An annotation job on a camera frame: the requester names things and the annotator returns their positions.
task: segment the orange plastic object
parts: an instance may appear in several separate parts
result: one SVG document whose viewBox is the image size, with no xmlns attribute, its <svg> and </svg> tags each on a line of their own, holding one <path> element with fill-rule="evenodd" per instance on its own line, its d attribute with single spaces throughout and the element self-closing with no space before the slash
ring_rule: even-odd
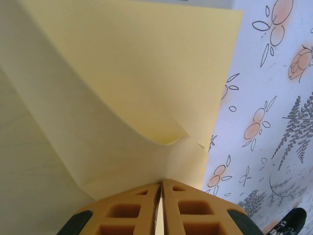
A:
<svg viewBox="0 0 313 235">
<path fill-rule="evenodd" d="M 154 235 L 161 185 L 151 184 L 81 208 L 93 215 L 79 235 Z"/>
<path fill-rule="evenodd" d="M 228 210 L 239 206 L 175 180 L 162 185 L 165 235 L 242 235 Z"/>
</svg>

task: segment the square hole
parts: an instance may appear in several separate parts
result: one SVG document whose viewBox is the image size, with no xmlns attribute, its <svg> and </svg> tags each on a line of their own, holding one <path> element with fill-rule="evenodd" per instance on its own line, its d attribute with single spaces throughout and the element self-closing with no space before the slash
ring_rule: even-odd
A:
<svg viewBox="0 0 313 235">
<path fill-rule="evenodd" d="M 102 225 L 99 235 L 133 235 L 134 225 Z"/>
<path fill-rule="evenodd" d="M 137 218 L 141 206 L 139 204 L 117 204 L 111 207 L 107 217 L 113 218 Z"/>
<path fill-rule="evenodd" d="M 136 195 L 147 195 L 147 193 L 148 193 L 148 191 L 144 190 L 144 191 L 136 193 Z"/>
<path fill-rule="evenodd" d="M 186 190 L 179 186 L 173 186 L 173 191 L 186 191 Z"/>
<path fill-rule="evenodd" d="M 179 201 L 180 214 L 212 214 L 209 205 L 204 201 Z"/>
<path fill-rule="evenodd" d="M 218 223 L 184 223 L 186 235 L 225 235 Z"/>
</svg>

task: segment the black rubber part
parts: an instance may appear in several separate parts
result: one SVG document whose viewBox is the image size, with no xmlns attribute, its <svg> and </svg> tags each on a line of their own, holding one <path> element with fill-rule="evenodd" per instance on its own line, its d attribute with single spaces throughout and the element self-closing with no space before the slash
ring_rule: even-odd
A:
<svg viewBox="0 0 313 235">
<path fill-rule="evenodd" d="M 292 234 L 297 235 L 303 228 L 306 218 L 307 213 L 303 208 L 294 208 L 272 229 L 272 231 L 288 235 L 290 233 L 287 233 L 286 231 L 288 231 L 289 228 L 292 228 Z"/>
<path fill-rule="evenodd" d="M 83 211 L 73 215 L 57 235 L 79 235 L 91 217 L 92 211 Z"/>
<path fill-rule="evenodd" d="M 237 224 L 243 235 L 264 235 L 247 215 L 235 210 L 229 210 L 227 212 Z"/>
</svg>

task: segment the yellow paper sheet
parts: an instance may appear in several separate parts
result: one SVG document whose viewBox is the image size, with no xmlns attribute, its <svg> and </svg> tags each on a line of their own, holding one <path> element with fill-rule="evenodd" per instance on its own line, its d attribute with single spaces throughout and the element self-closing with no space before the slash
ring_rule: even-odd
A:
<svg viewBox="0 0 313 235">
<path fill-rule="evenodd" d="M 82 189 L 201 187 L 240 13 L 127 0 L 0 13 L 0 64 Z"/>
<path fill-rule="evenodd" d="M 208 148 L 241 12 L 130 0 L 22 0 L 81 79 L 137 132 Z"/>
</svg>

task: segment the floral wallpaper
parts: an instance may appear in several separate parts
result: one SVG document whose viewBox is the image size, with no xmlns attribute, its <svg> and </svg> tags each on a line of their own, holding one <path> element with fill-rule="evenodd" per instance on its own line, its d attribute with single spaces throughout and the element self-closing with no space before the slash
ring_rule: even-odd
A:
<svg viewBox="0 0 313 235">
<path fill-rule="evenodd" d="M 236 0 L 232 8 L 244 17 L 203 190 L 240 205 L 265 233 L 302 207 L 307 220 L 300 234 L 307 235 L 313 230 L 313 1 Z"/>
</svg>

